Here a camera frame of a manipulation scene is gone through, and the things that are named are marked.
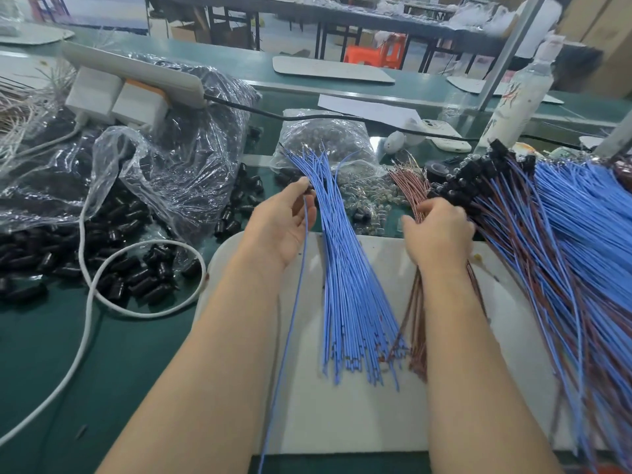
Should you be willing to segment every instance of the green workbench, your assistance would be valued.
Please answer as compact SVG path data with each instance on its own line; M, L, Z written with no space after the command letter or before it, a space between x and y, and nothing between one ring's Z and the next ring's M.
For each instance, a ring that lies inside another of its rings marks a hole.
M76 41L93 44L104 35L76 30ZM360 99L415 107L422 118L435 119L442 104L456 90L440 76L389 71L395 85L281 76L272 69L271 56L262 52L151 39L124 33L107 33L107 48L150 52L214 66L250 81L262 93L260 108L281 113L286 108L316 108L318 95L343 94ZM56 45L33 48L34 54L51 55ZM601 100L570 93L553 93L564 107L542 105L527 132L577 143L577 132L600 135L630 110L621 100ZM476 97L465 96L474 106ZM487 113L466 113L458 130L464 137L480 135ZM252 116L252 126L263 129L258 142L249 143L249 154L270 156L279 137L280 122ZM368 124L371 136L390 130ZM532 143L538 149L553 146ZM421 164L453 154L438 151L429 142L413 150ZM272 172L249 167L264 181L266 196L278 191ZM393 210L387 235L397 236ZM209 240L214 252L215 240ZM83 329L87 289L54 286L48 302L13 310L0 306L0 433L4 434L38 406L57 386L75 356ZM178 294L178 301L188 295ZM95 310L92 338L82 366L68 388L35 421L0 449L0 474L87 474L94 472L156 378L188 334L194 317L191 306L178 315L142 321L112 315L100 305ZM562 453L564 462L572 456ZM266 473L408 473L429 471L427 453L340 454L331 456L271 456Z

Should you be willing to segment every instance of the white plastic bottle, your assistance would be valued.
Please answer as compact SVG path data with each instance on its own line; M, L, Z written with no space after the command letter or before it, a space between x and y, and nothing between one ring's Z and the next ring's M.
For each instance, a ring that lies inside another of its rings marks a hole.
M485 154L494 140L508 148L516 144L553 84L551 63L563 45L564 37L548 36L538 48L533 62L514 75L474 150L474 156Z

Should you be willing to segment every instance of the phone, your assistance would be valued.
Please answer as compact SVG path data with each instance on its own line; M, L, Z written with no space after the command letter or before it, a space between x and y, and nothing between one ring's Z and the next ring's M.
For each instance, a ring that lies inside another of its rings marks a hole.
M458 131L450 126L445 121L438 121L436 119L422 119L422 128L428 133L436 133L438 135L456 136L462 138ZM472 147L468 142L458 142L456 140L445 140L444 138L433 138L431 136L428 139L433 142L438 149L443 151L451 151L453 153L469 153L472 151Z

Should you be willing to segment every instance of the forearm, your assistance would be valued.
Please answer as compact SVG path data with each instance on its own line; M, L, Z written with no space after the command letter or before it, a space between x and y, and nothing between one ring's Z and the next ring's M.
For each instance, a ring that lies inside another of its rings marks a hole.
M435 266L422 271L422 279L433 471L560 473L465 267Z
M270 376L282 267L240 246L99 473L245 473Z

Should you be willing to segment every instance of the hand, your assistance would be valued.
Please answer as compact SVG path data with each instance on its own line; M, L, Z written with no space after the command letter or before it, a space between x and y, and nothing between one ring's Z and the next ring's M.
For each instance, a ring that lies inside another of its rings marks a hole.
M465 210L443 198L428 199L417 210L425 215L421 223L410 216L402 216L401 223L408 255L419 269L465 266L476 231Z
M304 194L309 185L309 179L302 177L257 206L244 230L243 246L257 250L268 258L267 262L285 269L305 239L304 202L309 228L316 221L313 192Z

